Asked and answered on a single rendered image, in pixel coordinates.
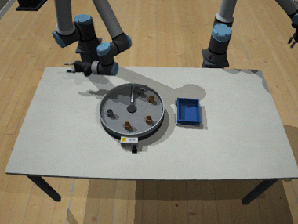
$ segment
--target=table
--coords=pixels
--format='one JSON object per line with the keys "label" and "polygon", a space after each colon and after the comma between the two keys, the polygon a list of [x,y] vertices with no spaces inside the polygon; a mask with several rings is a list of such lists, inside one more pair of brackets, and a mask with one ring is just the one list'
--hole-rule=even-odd
{"label": "table", "polygon": [[[42,176],[131,180],[263,182],[248,204],[279,179],[297,179],[292,149],[260,70],[120,67],[117,76],[71,74],[47,67],[5,173],[27,175],[52,199]],[[139,83],[163,99],[161,128],[139,141],[137,154],[108,135],[100,101],[112,88]],[[176,124],[177,98],[200,99],[202,123]]]}

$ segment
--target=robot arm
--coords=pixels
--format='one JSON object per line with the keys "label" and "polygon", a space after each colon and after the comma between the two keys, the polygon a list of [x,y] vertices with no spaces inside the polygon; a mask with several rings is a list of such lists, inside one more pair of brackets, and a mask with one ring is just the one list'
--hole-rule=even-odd
{"label": "robot arm", "polygon": [[[231,27],[234,21],[233,13],[237,0],[223,0],[220,12],[216,14],[213,31],[207,50],[202,50],[202,67],[224,68],[229,67],[227,61],[227,47],[231,39]],[[293,0],[275,0],[292,20],[292,27],[296,33],[289,39],[294,39],[291,48],[298,42],[298,4]]]}
{"label": "robot arm", "polygon": [[72,22],[71,0],[55,0],[57,25],[53,37],[62,48],[78,41],[76,53],[81,54],[82,61],[66,63],[74,65],[75,71],[71,72],[84,72],[85,76],[116,75],[118,64],[114,57],[130,48],[132,42],[121,29],[108,1],[93,0],[93,3],[112,38],[111,43],[101,43],[101,38],[96,37],[91,16],[78,15]]}

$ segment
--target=black object on floor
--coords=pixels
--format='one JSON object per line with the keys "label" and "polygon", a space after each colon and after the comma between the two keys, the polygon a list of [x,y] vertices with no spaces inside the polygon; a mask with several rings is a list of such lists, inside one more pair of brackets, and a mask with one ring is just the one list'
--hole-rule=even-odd
{"label": "black object on floor", "polygon": [[16,11],[38,11],[46,0],[17,0],[19,2],[19,7]]}

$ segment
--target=wooden floor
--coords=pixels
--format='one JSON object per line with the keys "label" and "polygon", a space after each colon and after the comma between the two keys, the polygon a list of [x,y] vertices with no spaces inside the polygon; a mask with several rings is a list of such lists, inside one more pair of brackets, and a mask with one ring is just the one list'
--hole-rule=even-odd
{"label": "wooden floor", "polygon": [[[201,67],[221,0],[110,0],[133,46],[120,66]],[[72,0],[73,17],[89,14],[110,42],[91,0]],[[298,181],[278,181],[249,205],[241,199],[260,181],[120,181],[45,178],[54,202],[26,176],[5,167],[46,67],[80,60],[77,44],[60,48],[53,0],[37,12],[0,20],[0,224],[2,223],[298,223]],[[298,159],[298,44],[291,20],[274,0],[238,0],[227,50],[230,68],[262,70]]]}

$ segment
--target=blue joint cap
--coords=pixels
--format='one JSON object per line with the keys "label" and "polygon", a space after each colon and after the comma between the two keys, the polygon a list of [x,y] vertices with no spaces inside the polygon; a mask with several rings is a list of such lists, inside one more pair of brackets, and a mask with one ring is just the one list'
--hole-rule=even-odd
{"label": "blue joint cap", "polygon": [[61,48],[65,48],[66,45],[65,45],[65,43],[61,40],[60,36],[59,36],[55,31],[53,31],[52,34],[53,34],[53,37],[55,38],[55,41],[57,42],[57,44],[58,44]]}
{"label": "blue joint cap", "polygon": [[218,42],[227,42],[231,39],[232,30],[225,24],[217,24],[213,27],[212,36]]}
{"label": "blue joint cap", "polygon": [[74,22],[82,25],[93,24],[93,19],[90,15],[81,14],[74,17]]}
{"label": "blue joint cap", "polygon": [[105,56],[111,50],[111,44],[108,42],[101,43],[97,46],[96,50],[98,56]]}
{"label": "blue joint cap", "polygon": [[293,16],[292,23],[294,23],[295,25],[298,25],[298,13],[295,16]]}
{"label": "blue joint cap", "polygon": [[126,35],[126,36],[129,39],[129,48],[130,48],[132,46],[132,39],[128,35]]}
{"label": "blue joint cap", "polygon": [[118,73],[119,65],[117,62],[113,64],[113,67],[111,69],[111,75],[116,75]]}

